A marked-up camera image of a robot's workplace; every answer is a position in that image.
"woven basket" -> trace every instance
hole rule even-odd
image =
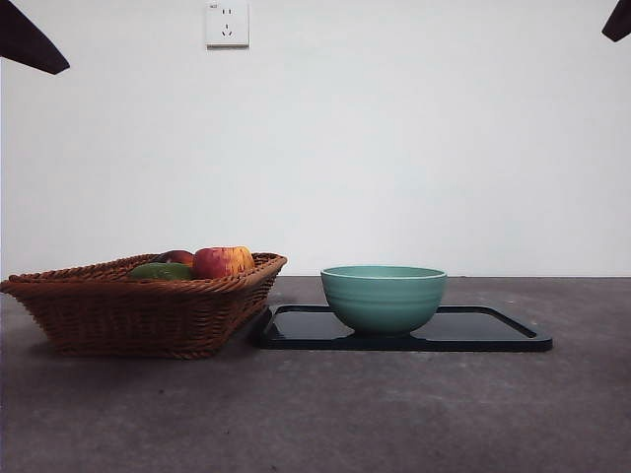
[[[212,356],[260,312],[287,262],[254,253],[255,267],[221,279],[128,280],[155,254],[10,276],[0,291],[22,303],[57,352],[74,356]]]

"wall socket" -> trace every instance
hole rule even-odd
[[[211,1],[206,6],[206,47],[248,46],[248,3],[245,0]]]

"red apple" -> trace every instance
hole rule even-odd
[[[159,254],[151,260],[152,263],[181,263],[186,266],[193,266],[193,253],[184,249],[172,249],[166,253]]]
[[[202,248],[193,256],[196,279],[223,278],[254,267],[254,258],[245,246]]]

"green mango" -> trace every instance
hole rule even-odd
[[[193,279],[190,267],[182,263],[145,263],[127,273],[133,279],[166,279],[188,281]]]

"green bowl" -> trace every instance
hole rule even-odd
[[[341,266],[320,272],[324,295],[342,323],[366,335],[405,335],[441,303],[444,271],[407,266]]]

